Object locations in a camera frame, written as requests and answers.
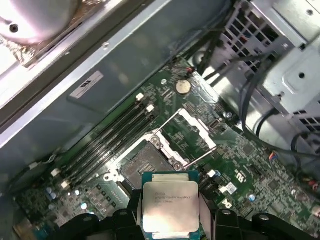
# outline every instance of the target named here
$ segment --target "chipset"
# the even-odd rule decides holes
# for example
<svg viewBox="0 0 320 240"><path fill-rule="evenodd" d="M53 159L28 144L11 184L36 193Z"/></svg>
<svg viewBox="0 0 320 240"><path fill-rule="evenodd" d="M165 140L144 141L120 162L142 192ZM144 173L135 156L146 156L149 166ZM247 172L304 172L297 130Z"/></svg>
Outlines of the chipset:
<svg viewBox="0 0 320 240"><path fill-rule="evenodd" d="M151 181L145 182L150 174ZM148 172L142 181L145 233L152 239L193 239L199 234L199 186L188 173Z"/></svg>

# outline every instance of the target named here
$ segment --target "ram slot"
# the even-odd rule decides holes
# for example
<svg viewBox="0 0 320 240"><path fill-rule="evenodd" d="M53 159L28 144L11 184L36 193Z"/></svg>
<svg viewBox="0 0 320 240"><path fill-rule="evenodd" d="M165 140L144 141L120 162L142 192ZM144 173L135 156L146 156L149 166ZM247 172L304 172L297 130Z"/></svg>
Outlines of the ram slot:
<svg viewBox="0 0 320 240"><path fill-rule="evenodd" d="M83 172L86 172L89 168L92 168L97 160L103 157L103 155L107 154L107 152L109 152L111 148L115 147L124 137L126 137L128 131L130 132L131 129L135 129L137 124L139 124L143 119L146 118L146 113L147 111L141 112L137 117L131 119L130 123L127 124L125 128L122 128L119 132L116 132L116 135L113 136L113 138L108 139L107 142L103 142L103 149L99 150L96 155L90 157L90 160L85 165L85 167L81 168L80 171L72 174L69 179L73 181L74 179L77 179L78 176L82 175Z"/></svg>
<svg viewBox="0 0 320 240"><path fill-rule="evenodd" d="M117 126L122 125L124 122L125 124L129 119L131 119L134 115L137 115L141 108L144 108L142 102L135 102L131 104L120 116L114 119L108 126L106 126L100 134L95 136L83 149L81 149L71 160L70 162L73 163L70 165L66 165L66 169L63 169L62 174L68 176L70 172L74 172L74 169L77 169L79 165L81 165L84 161L88 159L88 155L92 152L96 151L99 148L100 143L105 140L106 137L110 134L114 128Z"/></svg>
<svg viewBox="0 0 320 240"><path fill-rule="evenodd" d="M83 154L81 157L82 160L76 162L68 171L66 170L64 175L73 176L78 172L77 169L85 168L89 160L94 157L97 151L99 151L106 144L106 140L114 138L121 129L130 125L133 119L141 114L141 108L141 105L138 108L134 108L134 110L132 110L127 116L125 116L125 118L121 119L117 124L115 124L115 126L109 128L107 132L104 131L103 136L98 140L98 143L95 145L95 147Z"/></svg>
<svg viewBox="0 0 320 240"><path fill-rule="evenodd" d="M108 152L110 153L105 159L98 162L96 165L89 169L89 172L84 176L80 176L78 179L74 179L72 183L72 187L77 187L87 180L89 180L101 167L103 167L108 161L115 157L115 155L120 152L129 142L133 139L133 136L139 135L142 133L152 122L154 119L152 114L148 116L144 116L144 119L141 119L140 123L132 128L126 135L123 137L120 142L118 142L115 146L109 149L106 149L103 153L100 154L99 158L104 157Z"/></svg>

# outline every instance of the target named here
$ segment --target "wire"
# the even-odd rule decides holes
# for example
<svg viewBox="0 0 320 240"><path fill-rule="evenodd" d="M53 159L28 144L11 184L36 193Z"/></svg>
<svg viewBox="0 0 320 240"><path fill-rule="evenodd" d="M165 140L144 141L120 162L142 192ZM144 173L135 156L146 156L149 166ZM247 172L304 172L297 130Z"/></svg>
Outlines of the wire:
<svg viewBox="0 0 320 240"><path fill-rule="evenodd" d="M208 68L209 64L210 64L210 60L213 56L213 54L215 53L215 50L218 46L218 43L220 41L221 35L223 34L223 32L225 31L228 21L231 18L231 16L234 14L235 12L235 4L236 4L236 0L232 2L229 10L227 11L225 17L223 18L223 20L218 24L218 29L223 29L223 31L220 32L216 32L213 34L212 39L209 42L209 46L207 47L204 56L202 58L202 61L200 62L200 64L197 66L197 72L202 76L205 73L205 70Z"/></svg>
<svg viewBox="0 0 320 240"><path fill-rule="evenodd" d="M209 79L213 78L215 75L220 74L220 76L215 79L210 86L213 88L218 83L220 83L225 76L234 68L237 66L237 63L239 62L248 62L248 61L257 61L257 60L263 60L266 57L268 57L268 54L261 54L261 55L254 55L254 56L245 56L245 57L236 57L233 59L230 59L230 65L227 65L226 63L223 63L221 66L219 66L214 72L210 73L208 76L204 78L204 80L208 81Z"/></svg>
<svg viewBox="0 0 320 240"><path fill-rule="evenodd" d="M52 154L47 161L44 161L42 159L40 161L35 161L35 162L31 163L30 165L26 166L24 169L22 169L16 176L14 176L9 181L9 183L7 184L7 187L5 189L4 194L11 194L12 193L12 189L15 187L17 182L21 178L23 178L28 172L30 172L31 170L33 170L33 169L35 169L35 168L37 168L39 166L43 166L43 165L48 165L48 168L49 168L51 166L51 163L53 163L56 158L57 158L57 155L56 154Z"/></svg>
<svg viewBox="0 0 320 240"><path fill-rule="evenodd" d="M256 127L256 132L255 132L255 135L259 138L260 137L260 132L261 132L261 129L262 129L262 126L264 125L264 123L271 117L271 116L275 116L275 115L278 115L280 114L280 112L273 108L271 109L262 119L261 121L259 122L258 126Z"/></svg>
<svg viewBox="0 0 320 240"><path fill-rule="evenodd" d="M286 155L292 155L296 157L302 157L302 158L317 158L320 159L320 156L314 155L314 154L309 154L309 153L301 153L301 152L293 152L291 150L286 150L274 145L271 145L263 140L261 140L259 137L256 135L252 134L248 129L247 129L247 116L248 116L248 111L249 111L249 106L250 102L252 99L252 96L254 94L254 91L258 87L258 85L265 80L266 72L268 72L268 69L265 69L265 67L261 66L256 75L252 78L252 80L249 83L246 95L243 100L242 107L239 108L239 112L241 113L240 119L242 121L242 129L245 135L256 143L263 145L271 150L274 150L278 153L286 154Z"/></svg>

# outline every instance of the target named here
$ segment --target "label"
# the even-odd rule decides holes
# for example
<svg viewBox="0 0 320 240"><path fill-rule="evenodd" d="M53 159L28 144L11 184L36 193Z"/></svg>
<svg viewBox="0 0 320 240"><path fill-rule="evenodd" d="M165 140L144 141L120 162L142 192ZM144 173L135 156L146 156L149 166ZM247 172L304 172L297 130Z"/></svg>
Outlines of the label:
<svg viewBox="0 0 320 240"><path fill-rule="evenodd" d="M85 80L81 86L79 86L73 93L70 94L70 97L75 99L81 98L86 92L88 92L97 82L99 82L104 76L101 72L96 71L91 77Z"/></svg>
<svg viewBox="0 0 320 240"><path fill-rule="evenodd" d="M232 182L229 182L229 184L225 187L231 195L237 191L237 187Z"/></svg>

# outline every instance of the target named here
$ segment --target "motherboard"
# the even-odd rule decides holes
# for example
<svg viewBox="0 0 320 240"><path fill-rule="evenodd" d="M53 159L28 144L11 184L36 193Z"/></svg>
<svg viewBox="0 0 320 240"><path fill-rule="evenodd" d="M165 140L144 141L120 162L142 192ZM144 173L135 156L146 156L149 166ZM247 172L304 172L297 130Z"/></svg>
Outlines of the motherboard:
<svg viewBox="0 0 320 240"><path fill-rule="evenodd" d="M145 172L199 171L199 191L220 208L248 220L269 213L317 236L315 201L239 125L179 60L145 82L15 201L33 225L54 228L79 214L104 219L126 208Z"/></svg>

